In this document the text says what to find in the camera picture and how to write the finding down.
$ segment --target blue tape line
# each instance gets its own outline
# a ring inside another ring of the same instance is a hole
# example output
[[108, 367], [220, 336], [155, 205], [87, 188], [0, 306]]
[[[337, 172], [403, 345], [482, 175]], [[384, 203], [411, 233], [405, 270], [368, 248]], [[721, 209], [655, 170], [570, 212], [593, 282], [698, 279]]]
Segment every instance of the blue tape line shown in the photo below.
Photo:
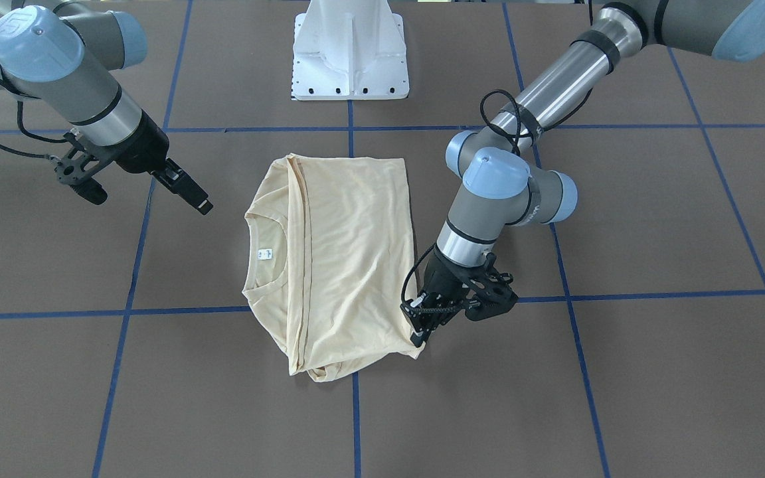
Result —
[[546, 297], [519, 297], [518, 303], [540, 303], [540, 302], [565, 302], [564, 295], [551, 295]]
[[[664, 293], [611, 293], [593, 295], [572, 295], [571, 302], [593, 302], [602, 300], [650, 300], [650, 299], [693, 299], [694, 297], [741, 297], [765, 295], [764, 289], [725, 290], [725, 291], [664, 291]], [[563, 295], [544, 297], [519, 297], [519, 303], [565, 302]], [[248, 305], [218, 305], [202, 307], [170, 307], [157, 309], [131, 309], [130, 315], [186, 315], [186, 314], [224, 314], [234, 312], [252, 312]], [[0, 320], [8, 319], [54, 319], [79, 317], [115, 317], [125, 315], [125, 309], [107, 309], [107, 311], [46, 311], [46, 312], [2, 312]]]
[[[507, 32], [508, 29], [508, 15], [506, 10], [506, 4], [504, 4], [504, 16], [507, 18]], [[513, 49], [513, 58], [518, 58], [518, 52], [515, 49], [513, 43], [512, 33], [509, 33], [510, 46]], [[519, 70], [518, 62], [516, 61], [516, 70]], [[523, 82], [519, 73], [519, 84], [523, 90]], [[533, 159], [537, 164], [537, 167], [541, 169], [541, 155], [539, 154], [539, 146], [533, 145]], [[556, 226], [549, 224], [551, 234], [553, 236], [553, 244], [556, 248], [556, 266], [559, 269], [559, 278], [562, 281], [562, 298], [564, 299], [566, 308], [568, 309], [568, 320], [571, 323], [571, 332], [574, 334], [574, 348], [577, 350], [577, 361], [580, 364], [580, 374], [583, 376], [583, 388], [586, 391], [586, 401], [589, 404], [589, 415], [592, 418], [592, 430], [595, 433], [595, 441], [598, 443], [598, 456], [601, 459], [601, 469], [604, 472], [604, 478], [610, 478], [610, 463], [607, 460], [607, 450], [604, 447], [604, 438], [601, 435], [601, 423], [598, 421], [598, 409], [595, 407], [595, 396], [592, 393], [592, 385], [589, 382], [589, 371], [586, 368], [586, 356], [583, 353], [583, 344], [580, 342], [580, 332], [577, 329], [577, 317], [574, 314], [574, 302], [571, 300], [571, 290], [568, 288], [568, 278], [565, 275], [565, 264], [562, 260], [562, 249], [559, 247], [559, 236], [556, 235]]]
[[734, 290], [734, 291], [665, 291], [665, 293], [608, 293], [598, 295], [573, 295], [574, 302], [591, 302], [596, 300], [635, 300], [635, 299], [692, 299], [693, 297], [742, 297], [747, 295], [765, 295], [765, 290]]
[[[561, 124], [556, 129], [697, 129], [697, 124]], [[765, 124], [705, 124], [711, 128], [758, 129]], [[462, 131], [480, 130], [483, 126], [468, 124], [444, 124], [434, 126], [353, 126], [353, 132], [380, 131]], [[165, 133], [295, 133], [318, 131], [350, 131], [348, 126], [250, 126], [250, 127], [162, 127]], [[35, 133], [64, 134], [67, 129], [39, 129]], [[0, 129], [0, 134], [21, 134], [16, 129]]]
[[759, 124], [705, 124], [704, 127], [708, 128], [708, 129], [711, 128], [711, 127], [716, 127], [716, 128], [722, 128], [722, 127], [761, 128], [761, 127], [765, 127], [765, 123], [759, 123]]
[[353, 131], [456, 131], [460, 129], [480, 129], [482, 126], [444, 124], [438, 126], [355, 126]]
[[120, 363], [122, 362], [122, 350], [126, 345], [126, 334], [128, 332], [128, 315], [122, 318], [120, 326], [120, 337], [118, 339], [118, 351], [114, 357], [114, 368], [112, 370], [112, 383], [108, 387], [108, 398], [106, 400], [106, 411], [102, 415], [102, 428], [100, 429], [100, 441], [96, 447], [96, 457], [94, 459], [94, 470], [91, 478], [100, 477], [100, 468], [102, 467], [102, 457], [106, 450], [106, 439], [108, 438], [108, 426], [112, 420], [112, 408], [114, 406], [114, 396], [116, 394], [116, 384], [120, 375]]
[[355, 126], [353, 126], [353, 100], [347, 100], [347, 155], [353, 156], [353, 133], [355, 133]]
[[167, 127], [165, 133], [297, 133], [303, 131], [349, 131], [344, 126], [295, 126], [295, 127]]
[[56, 311], [56, 312], [5, 312], [0, 314], [0, 320], [8, 319], [54, 319], [60, 317], [115, 317], [125, 311]]
[[698, 129], [697, 124], [560, 124], [556, 129]]
[[184, 314], [226, 314], [232, 312], [251, 312], [248, 305], [228, 305], [224, 307], [176, 307], [169, 309], [132, 309], [131, 315], [184, 315]]
[[362, 437], [359, 420], [359, 373], [353, 372], [353, 476], [362, 478]]
[[559, 276], [562, 279], [562, 291], [565, 293], [565, 303], [568, 308], [568, 318], [571, 321], [571, 332], [574, 333], [574, 347], [577, 348], [577, 361], [580, 363], [580, 373], [583, 375], [583, 387], [586, 389], [586, 400], [589, 402], [589, 414], [592, 416], [592, 427], [595, 430], [595, 440], [598, 442], [598, 454], [601, 456], [601, 468], [604, 470], [604, 478], [610, 478], [610, 464], [607, 461], [607, 451], [604, 448], [604, 439], [601, 436], [601, 424], [598, 421], [598, 411], [595, 408], [595, 397], [592, 394], [592, 385], [589, 383], [589, 371], [586, 368], [586, 356], [583, 354], [583, 344], [580, 342], [580, 332], [577, 329], [577, 317], [574, 314], [574, 303], [568, 290], [568, 279], [565, 276], [565, 265], [562, 262], [562, 251], [559, 248], [559, 237], [556, 235], [556, 227], [549, 224], [553, 243], [556, 247], [556, 264], [559, 266]]
[[137, 289], [137, 278], [140, 273], [140, 262], [143, 258], [143, 246], [146, 245], [146, 230], [149, 228], [149, 214], [152, 209], [152, 193], [155, 191], [155, 179], [149, 182], [149, 194], [146, 196], [146, 208], [143, 210], [143, 222], [140, 224], [140, 237], [137, 239], [137, 253], [134, 255], [134, 266], [131, 267], [131, 285], [126, 299], [126, 314], [122, 318], [120, 326], [120, 338], [118, 340], [118, 351], [114, 359], [114, 369], [112, 370], [112, 381], [108, 387], [108, 399], [106, 402], [106, 411], [102, 417], [102, 428], [100, 429], [100, 441], [96, 445], [96, 457], [94, 460], [94, 472], [92, 478], [100, 476], [102, 467], [102, 457], [106, 450], [106, 438], [108, 438], [108, 426], [112, 419], [112, 409], [114, 408], [114, 396], [116, 393], [116, 384], [120, 375], [120, 365], [122, 362], [122, 351], [126, 345], [126, 334], [128, 333], [128, 323], [131, 317], [131, 305], [134, 303], [134, 293]]
[[671, 48], [667, 48], [667, 50], [669, 51], [669, 56], [671, 57], [671, 63], [674, 64], [675, 70], [677, 71], [677, 76], [681, 80], [683, 91], [686, 93], [687, 99], [689, 100], [689, 105], [692, 106], [693, 114], [695, 114], [695, 119], [698, 121], [699, 127], [701, 128], [701, 133], [704, 135], [705, 143], [707, 143], [707, 149], [710, 151], [711, 158], [713, 158], [713, 165], [716, 167], [716, 172], [719, 174], [719, 181], [722, 181], [722, 187], [725, 188], [725, 194], [728, 196], [728, 201], [731, 203], [731, 209], [734, 210], [734, 215], [737, 218], [737, 222], [740, 224], [740, 229], [743, 232], [744, 239], [746, 239], [746, 244], [749, 247], [749, 251], [752, 253], [752, 258], [755, 262], [755, 266], [757, 267], [757, 272], [760, 274], [760, 278], [763, 281], [763, 287], [765, 287], [765, 271], [763, 270], [763, 265], [761, 264], [760, 257], [757, 254], [757, 250], [752, 241], [752, 237], [749, 235], [749, 230], [746, 227], [746, 223], [743, 221], [743, 216], [740, 213], [740, 209], [737, 207], [737, 202], [734, 199], [734, 195], [731, 193], [731, 187], [728, 186], [728, 179], [725, 177], [725, 172], [722, 169], [722, 165], [719, 163], [719, 157], [717, 157], [716, 149], [713, 148], [713, 142], [711, 142], [710, 135], [707, 133], [707, 127], [705, 127], [704, 121], [701, 120], [701, 114], [699, 114], [698, 108], [695, 105], [695, 100], [693, 99], [692, 93], [689, 91], [689, 85], [687, 84], [686, 78], [683, 76], [680, 65], [677, 63], [677, 58], [675, 57], [674, 52], [671, 50]]
[[134, 267], [131, 269], [131, 285], [128, 288], [128, 297], [126, 299], [126, 311], [131, 312], [131, 306], [134, 304], [134, 291], [137, 289], [137, 278], [140, 275], [140, 261], [143, 258], [143, 246], [146, 245], [146, 230], [149, 228], [149, 215], [152, 212], [152, 193], [155, 192], [155, 181], [149, 182], [149, 194], [146, 194], [146, 209], [143, 212], [143, 222], [140, 224], [140, 237], [137, 239], [137, 253], [134, 255]]
[[521, 75], [521, 68], [519, 67], [519, 53], [518, 53], [518, 49], [515, 48], [515, 39], [513, 38], [513, 27], [509, 23], [509, 12], [507, 11], [507, 4], [502, 3], [501, 6], [503, 8], [503, 21], [506, 22], [507, 24], [507, 37], [509, 39], [509, 48], [513, 52], [513, 64], [515, 64], [515, 73], [519, 79], [519, 90], [523, 91], [525, 89], [525, 79], [523, 79], [523, 76]]
[[[31, 130], [31, 133], [35, 134], [64, 134], [68, 132], [69, 129], [33, 129]], [[0, 129], [0, 134], [22, 134], [19, 132], [19, 130], [13, 130], [13, 129]]]
[[185, 54], [185, 41], [188, 39], [188, 26], [191, 24], [191, 9], [194, 0], [188, 0], [185, 9], [185, 23], [182, 25], [182, 39], [179, 39], [179, 52], [176, 54], [176, 67], [173, 69], [173, 81], [170, 82], [170, 94], [167, 95], [167, 111], [164, 112], [164, 122], [161, 127], [170, 126], [170, 115], [173, 113], [173, 98], [176, 96], [176, 82], [179, 81], [179, 71], [182, 69], [182, 56]]

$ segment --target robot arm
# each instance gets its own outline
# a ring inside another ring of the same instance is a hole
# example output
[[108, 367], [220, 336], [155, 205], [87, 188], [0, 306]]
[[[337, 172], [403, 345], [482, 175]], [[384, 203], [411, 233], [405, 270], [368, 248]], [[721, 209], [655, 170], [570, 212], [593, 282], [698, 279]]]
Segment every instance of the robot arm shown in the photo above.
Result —
[[[1, 3], [0, 12], [6, 9]], [[79, 3], [33, 3], [0, 18], [0, 80], [20, 100], [42, 99], [73, 125], [64, 136], [72, 149], [50, 157], [58, 181], [101, 204], [107, 194], [93, 176], [117, 163], [128, 173], [149, 173], [207, 214], [209, 195], [167, 158], [166, 134], [109, 73], [145, 58], [137, 21]]]
[[503, 227], [561, 221], [577, 204], [571, 178], [526, 163], [518, 151], [564, 121], [601, 78], [651, 43], [719, 60], [753, 60], [765, 52], [765, 0], [607, 3], [592, 27], [488, 126], [456, 135], [446, 163], [462, 186], [425, 254], [423, 288], [400, 306], [416, 346], [459, 311], [479, 321], [512, 309], [518, 301], [509, 287], [513, 278], [495, 269], [492, 253]]

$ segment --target table surface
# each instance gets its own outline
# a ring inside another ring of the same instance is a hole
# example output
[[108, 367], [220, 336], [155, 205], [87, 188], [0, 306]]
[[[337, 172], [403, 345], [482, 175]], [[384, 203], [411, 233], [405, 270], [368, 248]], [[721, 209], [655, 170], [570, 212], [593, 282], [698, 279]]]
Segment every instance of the table surface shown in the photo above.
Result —
[[[459, 187], [450, 137], [587, 18], [392, 3], [409, 98], [298, 102], [306, 8], [113, 4], [151, 48], [115, 76], [209, 191], [205, 217], [117, 167], [93, 206], [43, 160], [0, 152], [0, 476], [765, 477], [765, 56], [649, 46], [623, 61], [526, 154], [574, 178], [580, 205], [501, 237], [520, 303], [455, 318], [418, 360], [313, 384], [288, 376], [240, 293], [268, 164], [403, 157], [423, 250]], [[41, 103], [27, 126], [67, 128]], [[18, 134], [2, 92], [0, 142], [60, 154]]]

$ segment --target t-shirt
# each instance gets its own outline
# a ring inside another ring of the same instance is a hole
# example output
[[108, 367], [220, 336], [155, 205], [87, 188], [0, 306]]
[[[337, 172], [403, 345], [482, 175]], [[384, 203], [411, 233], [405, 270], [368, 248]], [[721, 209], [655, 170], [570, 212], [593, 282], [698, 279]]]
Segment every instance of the t-shirt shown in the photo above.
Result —
[[[397, 352], [417, 358], [400, 290], [414, 261], [402, 159], [274, 161], [244, 215], [243, 293], [288, 372], [341, 378]], [[414, 278], [406, 288], [416, 296]]]

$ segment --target blue joint cap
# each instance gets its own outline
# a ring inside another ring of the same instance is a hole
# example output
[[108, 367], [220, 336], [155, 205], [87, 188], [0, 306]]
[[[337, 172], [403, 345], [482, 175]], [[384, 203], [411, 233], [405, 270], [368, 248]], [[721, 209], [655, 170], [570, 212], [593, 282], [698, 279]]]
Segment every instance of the blue joint cap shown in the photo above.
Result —
[[765, 53], [765, 0], [754, 0], [716, 43], [717, 60], [751, 61]]
[[458, 178], [462, 177], [459, 174], [459, 152], [462, 151], [465, 140], [472, 134], [474, 134], [473, 131], [457, 133], [447, 144], [447, 151], [444, 152], [444, 163], [447, 164], [447, 169], [453, 171]]
[[52, 10], [37, 5], [0, 18], [0, 64], [27, 82], [54, 82], [75, 72], [84, 43]]
[[510, 199], [527, 189], [531, 167], [520, 157], [503, 149], [487, 146], [477, 151], [462, 184], [485, 199]]
[[146, 32], [136, 18], [126, 12], [109, 11], [118, 21], [120, 34], [122, 35], [122, 48], [124, 48], [124, 62], [122, 68], [128, 68], [140, 64], [146, 59], [148, 46]]
[[543, 224], [566, 220], [571, 215], [571, 212], [574, 212], [574, 209], [577, 208], [577, 185], [564, 173], [556, 171], [551, 171], [551, 173], [558, 175], [559, 181], [562, 183], [562, 199], [559, 200], [559, 208], [556, 210], [556, 214]]

